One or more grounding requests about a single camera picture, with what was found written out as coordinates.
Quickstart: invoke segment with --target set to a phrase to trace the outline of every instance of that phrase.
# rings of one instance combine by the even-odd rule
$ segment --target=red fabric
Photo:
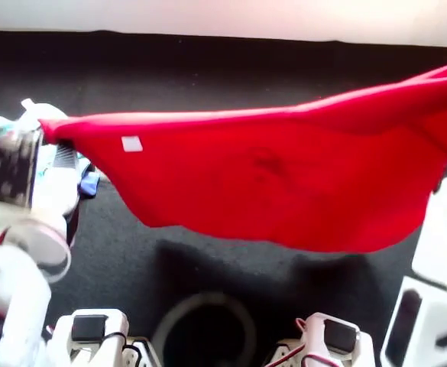
[[[317,102],[43,121],[149,226],[371,252],[423,221],[447,164],[447,67]],[[136,135],[142,152],[124,152]]]

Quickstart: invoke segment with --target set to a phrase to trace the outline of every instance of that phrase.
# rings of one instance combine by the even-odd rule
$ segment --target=white tag
[[[123,143],[123,149],[125,151],[143,151],[141,141],[138,136],[122,136],[121,142]]]

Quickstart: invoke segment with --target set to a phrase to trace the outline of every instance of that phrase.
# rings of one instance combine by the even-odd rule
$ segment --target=black floor
[[[27,97],[68,115],[286,105],[446,63],[447,49],[440,48],[0,34],[0,115],[18,117]],[[372,255],[320,255],[149,229],[102,183],[83,208],[73,267],[53,288],[48,320],[82,307],[116,307],[129,316],[132,335],[150,336],[178,300],[223,291],[257,324],[255,365],[271,343],[297,336],[294,317],[316,311],[357,323],[378,352],[415,243],[413,235]]]

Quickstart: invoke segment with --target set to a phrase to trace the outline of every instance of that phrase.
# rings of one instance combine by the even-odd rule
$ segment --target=white wall
[[[0,29],[447,46],[447,0],[0,0]]]

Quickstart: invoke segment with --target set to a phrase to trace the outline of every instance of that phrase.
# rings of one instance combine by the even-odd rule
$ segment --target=black cable
[[[112,338],[113,336],[120,336],[120,337],[122,337],[123,340],[124,340],[123,346],[126,346],[126,335],[124,333],[119,332],[119,331],[116,331],[114,333],[110,333],[108,335],[105,335],[104,338],[102,338],[102,340],[101,340],[101,344],[103,344],[106,339]]]
[[[137,348],[136,346],[130,346],[130,345],[128,345],[128,344],[126,344],[126,345],[123,347],[123,350],[125,350],[125,349],[131,349],[131,350],[134,350],[134,351],[138,354],[138,359],[137,359],[137,362],[134,364],[134,367],[139,367],[139,365],[140,365],[140,361],[141,361],[141,359],[142,359],[140,349]]]
[[[131,346],[131,345],[127,344],[127,343],[126,343],[126,342],[127,342],[127,340],[126,340],[126,335],[125,335],[124,333],[121,333],[121,332],[119,332],[119,331],[116,331],[116,332],[114,332],[114,333],[110,333],[110,334],[108,334],[108,335],[105,335],[104,338],[102,338],[102,340],[101,340],[101,344],[102,344],[106,339],[112,338],[113,336],[120,336],[120,337],[122,337],[123,340],[125,341],[125,342],[123,343],[123,349],[122,349],[122,350],[125,350],[125,349],[131,349],[131,350],[134,350],[134,351],[137,353],[138,358],[137,358],[137,362],[135,363],[134,367],[139,367],[140,362],[141,362],[141,360],[142,360],[142,358],[143,358],[142,355],[141,355],[140,349],[137,348],[136,346]]]

